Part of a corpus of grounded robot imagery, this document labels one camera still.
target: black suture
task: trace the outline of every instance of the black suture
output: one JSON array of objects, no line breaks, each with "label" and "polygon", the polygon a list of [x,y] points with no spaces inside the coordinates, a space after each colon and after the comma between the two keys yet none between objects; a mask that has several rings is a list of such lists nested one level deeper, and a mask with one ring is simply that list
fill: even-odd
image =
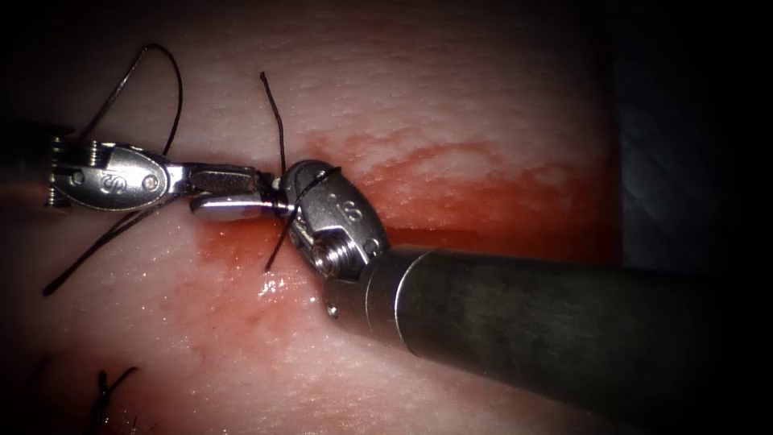
[{"label": "black suture", "polygon": [[282,234],[279,236],[279,241],[274,246],[274,250],[271,252],[271,257],[268,258],[268,262],[266,262],[266,266],[263,268],[263,271],[269,271],[271,269],[271,265],[274,264],[274,260],[276,259],[276,255],[279,253],[279,248],[282,246],[282,242],[284,242],[284,238],[287,237],[287,232],[290,230],[290,226],[295,221],[295,219],[298,217],[298,208],[300,205],[300,200],[304,199],[306,194],[309,190],[317,186],[322,181],[325,181],[328,179],[329,176],[333,174],[338,174],[341,171],[340,166],[336,166],[333,169],[330,169],[329,171],[325,171],[322,176],[319,176],[312,180],[311,183],[309,183],[300,193],[298,194],[298,197],[296,198],[295,206],[292,209],[292,212],[290,212],[290,216],[287,218],[287,222],[284,224],[284,228],[282,228]]},{"label": "black suture", "polygon": [[104,421],[105,411],[107,411],[107,407],[110,405],[110,396],[113,395],[115,389],[118,388],[118,386],[121,385],[129,375],[137,370],[137,367],[129,367],[120,376],[118,376],[118,379],[116,379],[115,382],[113,382],[113,385],[110,386],[107,384],[107,373],[104,370],[99,371],[99,375],[97,375],[97,388],[99,389],[99,396],[97,396],[97,398],[94,400],[94,403],[91,405],[89,421],[83,430],[84,435],[97,435],[99,433],[99,428]]},{"label": "black suture", "polygon": [[46,288],[43,289],[43,296],[50,296],[56,290],[58,290],[59,287],[61,287],[62,284],[64,284],[67,281],[67,279],[73,273],[75,273],[75,271],[78,270],[81,264],[85,263],[87,259],[91,258],[92,255],[96,254],[97,251],[99,251],[99,249],[102,248],[104,245],[111,242],[114,238],[118,237],[119,235],[123,234],[126,230],[128,230],[132,226],[137,225],[143,219],[147,218],[154,212],[162,209],[163,207],[166,207],[167,205],[170,205],[172,202],[179,200],[181,197],[182,195],[180,194],[172,195],[169,198],[157,204],[154,204],[151,207],[148,207],[147,209],[144,209],[142,212],[132,212],[122,217],[109,230],[107,230],[102,236],[100,236],[100,238],[98,238],[97,241],[94,242],[94,244],[91,247],[89,247],[89,249],[86,250],[86,252],[84,252],[80,257],[78,257],[78,259],[75,260],[75,263],[73,263],[70,267],[65,269],[49,285],[47,285]]},{"label": "black suture", "polygon": [[134,58],[134,62],[129,67],[129,70],[126,71],[126,74],[123,76],[121,81],[118,82],[118,84],[115,86],[115,89],[113,89],[113,92],[110,94],[109,97],[107,97],[107,100],[102,104],[102,107],[100,107],[97,114],[94,115],[94,117],[91,119],[91,122],[89,122],[88,126],[86,126],[85,129],[81,132],[80,135],[78,135],[78,140],[86,139],[86,136],[90,135],[91,132],[94,130],[94,128],[97,127],[97,124],[102,120],[102,118],[107,114],[107,111],[110,109],[110,107],[115,103],[115,100],[118,99],[118,95],[123,91],[124,86],[126,86],[126,83],[129,81],[129,78],[131,77],[131,74],[134,72],[134,70],[139,65],[139,62],[143,59],[143,56],[145,56],[145,53],[148,50],[158,50],[162,52],[172,63],[172,67],[175,69],[175,75],[177,77],[177,113],[175,115],[175,121],[172,123],[172,130],[169,132],[169,137],[167,138],[167,143],[163,147],[163,155],[166,155],[169,152],[169,148],[172,146],[172,141],[175,140],[175,135],[177,134],[177,126],[180,124],[180,115],[182,114],[183,110],[183,77],[180,74],[180,68],[177,66],[177,61],[175,60],[175,57],[172,55],[169,50],[167,50],[163,45],[157,44],[157,43],[149,43],[145,47],[143,47],[142,50],[139,51],[139,54],[136,58]]},{"label": "black suture", "polygon": [[[105,103],[102,105],[102,107],[99,109],[96,115],[94,115],[94,118],[92,118],[91,122],[88,124],[88,126],[81,132],[79,135],[79,140],[85,139],[86,136],[88,136],[93,129],[97,126],[97,124],[101,121],[101,119],[105,116],[107,111],[110,109],[110,107],[115,102],[116,98],[118,98],[118,95],[123,90],[124,86],[126,86],[126,83],[128,82],[129,78],[131,77],[131,74],[134,72],[134,70],[139,65],[140,60],[142,60],[143,56],[148,50],[155,49],[162,52],[172,63],[172,67],[175,70],[175,76],[177,77],[177,111],[175,114],[175,121],[172,123],[172,129],[169,131],[169,137],[167,138],[167,143],[163,147],[162,154],[166,155],[169,152],[169,149],[172,147],[172,142],[175,140],[175,135],[177,134],[177,126],[180,124],[180,115],[183,111],[183,77],[180,74],[180,68],[177,66],[177,61],[175,60],[175,57],[172,55],[169,50],[167,50],[163,45],[157,44],[157,43],[149,43],[145,47],[143,47],[142,50],[139,51],[139,54],[134,59],[134,63],[129,67],[129,70],[126,72],[124,77],[121,79],[121,81],[118,82],[113,92],[110,94],[110,96],[105,100]],[[94,253],[96,253],[101,247],[106,245],[108,242],[112,241],[114,238],[119,236],[124,231],[128,230],[132,226],[140,223],[144,218],[147,218],[150,216],[151,213],[163,208],[166,205],[171,204],[172,202],[179,199],[179,196],[172,196],[169,197],[166,201],[163,201],[159,204],[156,204],[149,209],[143,210],[141,213],[139,211],[133,211],[129,212],[120,219],[118,219],[115,224],[113,224],[112,227],[110,227],[109,230],[107,230],[100,238],[97,239],[96,242],[88,249],[86,252],[79,257],[75,263],[73,263],[70,267],[68,267],[66,270],[64,270],[59,276],[57,276],[46,288],[43,289],[43,296],[50,296],[53,294],[58,288],[64,284],[67,279],[75,273],[76,270],[85,262],[87,259],[89,259]]]},{"label": "black suture", "polygon": [[274,102],[274,96],[271,95],[271,88],[268,86],[268,79],[266,79],[266,73],[260,72],[260,80],[263,82],[263,87],[266,88],[266,95],[268,101],[271,103],[271,110],[274,111],[274,118],[276,118],[276,125],[279,127],[279,158],[282,160],[282,174],[287,171],[287,163],[284,157],[284,125],[282,124],[282,117],[279,116],[279,109]]}]

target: metal screw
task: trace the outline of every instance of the metal screw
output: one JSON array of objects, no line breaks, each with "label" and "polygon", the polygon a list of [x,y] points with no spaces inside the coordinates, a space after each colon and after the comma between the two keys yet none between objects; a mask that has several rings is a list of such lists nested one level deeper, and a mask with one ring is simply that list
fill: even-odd
[{"label": "metal screw", "polygon": [[70,205],[70,200],[62,192],[56,190],[53,186],[48,188],[48,197],[46,198],[46,207],[52,207],[54,209],[67,209]]},{"label": "metal screw", "polygon": [[159,179],[155,176],[146,176],[143,180],[143,188],[148,192],[153,192],[159,187]]},{"label": "metal screw", "polygon": [[328,310],[328,316],[338,319],[338,308],[333,302],[328,301],[324,306]]},{"label": "metal screw", "polygon": [[340,271],[338,253],[327,244],[312,246],[312,259],[316,269],[326,278],[335,276]]},{"label": "metal screw", "polygon": [[74,185],[80,186],[81,184],[83,184],[85,177],[83,175],[83,172],[76,171],[75,173],[72,174],[72,176],[70,177],[70,180]]}]

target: metal cylindrical shaft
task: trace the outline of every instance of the metal cylindrical shaft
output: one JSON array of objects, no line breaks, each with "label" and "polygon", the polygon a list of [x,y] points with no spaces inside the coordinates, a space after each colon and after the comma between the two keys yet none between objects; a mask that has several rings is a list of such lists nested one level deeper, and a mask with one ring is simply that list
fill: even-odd
[{"label": "metal cylindrical shaft", "polygon": [[324,300],[347,330],[652,428],[695,416],[722,328],[706,282],[396,247]]}]

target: engraved number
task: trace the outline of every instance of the engraved number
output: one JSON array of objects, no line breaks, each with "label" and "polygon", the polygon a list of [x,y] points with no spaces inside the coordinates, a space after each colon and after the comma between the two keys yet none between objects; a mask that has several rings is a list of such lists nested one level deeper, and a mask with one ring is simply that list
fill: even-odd
[{"label": "engraved number", "polygon": [[126,179],[121,176],[107,174],[99,182],[99,189],[104,193],[120,195],[126,190]]},{"label": "engraved number", "polygon": [[328,195],[328,202],[332,202],[336,205],[338,213],[340,213],[349,224],[362,220],[362,212],[357,208],[357,204],[354,204],[354,201],[347,200],[338,202],[338,196],[335,193],[330,193]]},{"label": "engraved number", "polygon": [[344,218],[349,219],[352,222],[359,222],[362,220],[362,212],[357,209],[357,205],[354,201],[343,201],[336,204],[338,211],[344,215]]}]

